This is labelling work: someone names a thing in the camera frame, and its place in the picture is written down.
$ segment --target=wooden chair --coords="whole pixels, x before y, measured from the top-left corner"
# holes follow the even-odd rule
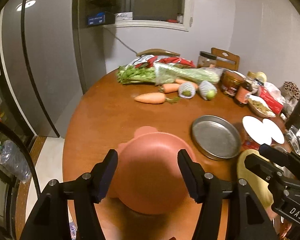
[[[136,56],[140,57],[140,56],[151,55],[151,54],[152,55],[166,55],[166,56],[170,56],[170,57],[173,57],[173,56],[180,57],[179,53],[164,50],[164,49],[147,49],[142,52],[139,52]]]
[[[238,71],[240,62],[240,57],[238,55],[217,48],[211,48],[211,53],[217,57],[225,58],[234,62],[234,64],[232,64],[228,61],[222,61],[217,59],[217,67],[224,67],[230,70]]]

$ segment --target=window sill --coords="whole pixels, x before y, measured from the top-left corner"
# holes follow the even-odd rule
[[[160,21],[145,21],[145,20],[132,20],[132,21],[119,21],[115,24],[103,25],[105,28],[121,28],[121,27],[152,27],[152,28],[165,28],[179,31],[188,32],[189,30],[184,24],[169,23]]]

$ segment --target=ceiling light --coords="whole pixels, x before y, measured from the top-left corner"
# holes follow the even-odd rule
[[[26,3],[25,3],[25,8],[28,8],[30,6],[32,6],[33,4],[35,4],[36,0],[27,0]],[[22,4],[19,4],[17,7],[16,7],[16,11],[21,11],[22,10]]]

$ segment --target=round wooden table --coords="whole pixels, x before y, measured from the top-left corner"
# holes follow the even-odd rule
[[[137,95],[157,92],[147,84],[122,85],[117,83],[116,72],[104,76],[82,97],[76,108],[65,138],[63,150],[63,179],[75,180],[101,162],[109,149],[133,138],[141,126],[153,126],[159,131],[174,134],[193,149],[197,161],[206,172],[219,179],[236,180],[236,161],[214,161],[201,154],[190,137],[191,123],[202,115],[216,115],[233,124],[243,134],[242,118],[253,115],[248,107],[239,107],[233,99],[220,91],[211,101],[199,95],[181,99],[176,104],[150,105],[133,100]],[[169,94],[172,98],[177,93]],[[272,119],[281,129],[280,118]],[[127,208],[120,200],[106,197],[95,205],[106,239],[109,240],[177,240],[192,238],[201,205],[188,197],[177,210],[165,215],[142,215]],[[75,220],[73,201],[69,209]],[[225,239],[228,202],[224,200],[218,239]]]

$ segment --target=yellow cloth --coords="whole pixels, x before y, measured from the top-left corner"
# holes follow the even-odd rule
[[[259,157],[263,158],[264,160],[268,161],[266,158],[262,157],[258,151],[256,150],[245,150],[238,159],[237,163],[237,175],[238,179],[243,178],[252,187],[254,192],[256,193],[257,197],[259,198],[260,202],[262,203],[264,208],[267,208],[272,205],[273,197],[270,191],[268,190],[268,183],[265,182],[263,179],[259,178],[257,175],[246,169],[244,166],[244,160],[249,154],[256,154]]]

